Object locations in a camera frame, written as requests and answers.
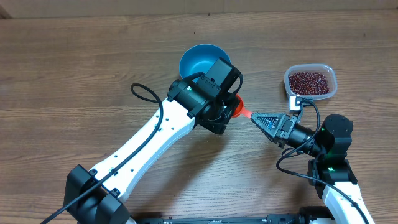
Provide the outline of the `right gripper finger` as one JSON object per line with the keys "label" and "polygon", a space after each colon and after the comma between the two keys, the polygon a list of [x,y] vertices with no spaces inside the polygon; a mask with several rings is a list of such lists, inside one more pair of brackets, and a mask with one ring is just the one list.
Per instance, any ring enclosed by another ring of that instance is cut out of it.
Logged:
{"label": "right gripper finger", "polygon": [[269,123],[269,124],[262,124],[262,123],[256,123],[256,126],[261,130],[261,132],[266,136],[270,142],[277,143],[278,140],[276,138],[278,129],[277,125],[274,123]]}
{"label": "right gripper finger", "polygon": [[251,120],[261,128],[276,128],[285,117],[286,115],[282,113],[253,113]]}

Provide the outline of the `red measuring scoop blue handle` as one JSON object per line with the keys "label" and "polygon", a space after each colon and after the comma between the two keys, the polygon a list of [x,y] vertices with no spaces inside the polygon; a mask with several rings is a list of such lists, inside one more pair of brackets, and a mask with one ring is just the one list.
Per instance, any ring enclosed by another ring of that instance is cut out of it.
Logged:
{"label": "red measuring scoop blue handle", "polygon": [[254,112],[252,112],[244,107],[243,99],[239,95],[236,95],[236,97],[239,100],[239,105],[236,107],[236,109],[232,115],[232,118],[237,118],[238,116],[242,115],[251,120],[251,116]]}

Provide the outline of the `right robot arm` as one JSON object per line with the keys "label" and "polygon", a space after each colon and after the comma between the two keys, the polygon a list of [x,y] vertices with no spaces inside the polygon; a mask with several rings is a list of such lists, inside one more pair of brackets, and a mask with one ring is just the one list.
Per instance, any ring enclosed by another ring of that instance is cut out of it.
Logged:
{"label": "right robot arm", "polygon": [[316,130],[299,123],[298,116],[253,113],[251,121],[279,147],[287,146],[276,164],[307,154],[308,172],[302,177],[323,200],[321,207],[302,207],[296,215],[274,215],[278,223],[373,223],[361,195],[347,151],[353,123],[339,114],[318,122]]}

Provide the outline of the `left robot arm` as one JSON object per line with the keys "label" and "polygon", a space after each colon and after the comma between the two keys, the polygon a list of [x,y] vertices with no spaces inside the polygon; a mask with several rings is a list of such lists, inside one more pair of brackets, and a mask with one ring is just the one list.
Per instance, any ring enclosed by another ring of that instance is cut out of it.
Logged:
{"label": "left robot arm", "polygon": [[200,125],[223,134],[239,105],[241,72],[218,58],[206,72],[175,80],[153,117],[120,149],[90,170],[77,165],[67,176],[64,209],[78,223],[134,223],[124,202],[152,164]]}

